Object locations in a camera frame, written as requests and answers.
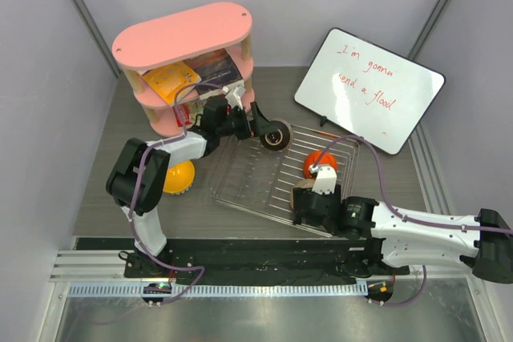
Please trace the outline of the dark brown bowl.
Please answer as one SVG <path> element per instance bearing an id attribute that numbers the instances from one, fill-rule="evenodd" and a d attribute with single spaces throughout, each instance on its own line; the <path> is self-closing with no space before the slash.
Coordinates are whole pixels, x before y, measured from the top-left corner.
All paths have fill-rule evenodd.
<path id="1" fill-rule="evenodd" d="M 283 119 L 271 120 L 276 130 L 270 134 L 262 135 L 260 142 L 269 151 L 284 150 L 292 141 L 292 127 Z"/>

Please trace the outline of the metal wire dish rack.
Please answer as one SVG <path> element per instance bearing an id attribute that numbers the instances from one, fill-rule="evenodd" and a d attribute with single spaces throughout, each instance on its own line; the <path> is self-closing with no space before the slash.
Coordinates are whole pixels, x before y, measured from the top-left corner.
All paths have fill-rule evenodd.
<path id="1" fill-rule="evenodd" d="M 211 197 L 239 211 L 294 227 L 289 194 L 305 177 L 303 163 L 337 136 L 295 124 L 291 132 L 289 145 L 276 152 L 264 148 L 259 139 L 222 142 L 212 172 Z"/>

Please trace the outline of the yellow bowl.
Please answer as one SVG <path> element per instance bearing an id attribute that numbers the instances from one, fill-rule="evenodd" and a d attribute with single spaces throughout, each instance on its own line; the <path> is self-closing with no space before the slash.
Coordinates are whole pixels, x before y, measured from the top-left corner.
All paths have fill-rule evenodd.
<path id="1" fill-rule="evenodd" d="M 172 189 L 180 190 L 190 183 L 193 183 L 195 177 L 195 166 L 191 160 L 187 160 L 168 169 L 164 180 L 164 186 L 171 185 Z"/>

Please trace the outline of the white ridged bowl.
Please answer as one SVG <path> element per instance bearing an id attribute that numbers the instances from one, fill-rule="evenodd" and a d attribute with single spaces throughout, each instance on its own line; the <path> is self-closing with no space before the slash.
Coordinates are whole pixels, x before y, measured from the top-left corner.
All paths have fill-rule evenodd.
<path id="1" fill-rule="evenodd" d="M 172 189 L 171 185 L 165 185 L 163 188 L 163 193 L 169 194 L 169 195 L 182 195 L 185 192 L 189 191 L 191 187 L 193 186 L 193 183 L 190 183 L 186 187 L 178 190 L 178 189 Z"/>

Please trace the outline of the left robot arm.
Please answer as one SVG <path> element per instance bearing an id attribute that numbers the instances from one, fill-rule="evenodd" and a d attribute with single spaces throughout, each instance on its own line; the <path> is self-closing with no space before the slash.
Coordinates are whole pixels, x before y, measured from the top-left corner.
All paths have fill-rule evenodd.
<path id="1" fill-rule="evenodd" d="M 157 205 L 168 169 L 185 161 L 209 156 L 223 137 L 239 140 L 260 137 L 276 145 L 283 138 L 276 121 L 261 113 L 257 103 L 246 112 L 229 106 L 223 96 L 207 99 L 200 121 L 189 131 L 155 142 L 129 139 L 107 178 L 107 193 L 123 209 L 134 233 L 135 246 L 146 253 L 143 268 L 154 277 L 164 276 L 171 258 L 162 252 L 167 243 Z"/>

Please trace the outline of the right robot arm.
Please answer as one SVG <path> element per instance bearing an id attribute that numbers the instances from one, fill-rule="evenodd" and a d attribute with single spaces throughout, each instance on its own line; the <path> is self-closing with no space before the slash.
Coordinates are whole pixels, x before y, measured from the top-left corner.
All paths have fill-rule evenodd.
<path id="1" fill-rule="evenodd" d="M 389 209 L 376 199 L 318 194 L 305 181 L 290 192 L 293 222 L 373 245 L 362 253 L 365 270 L 378 274 L 407 265 L 467 267 L 488 282 L 512 282 L 512 230 L 494 210 L 477 215 L 436 215 Z"/>

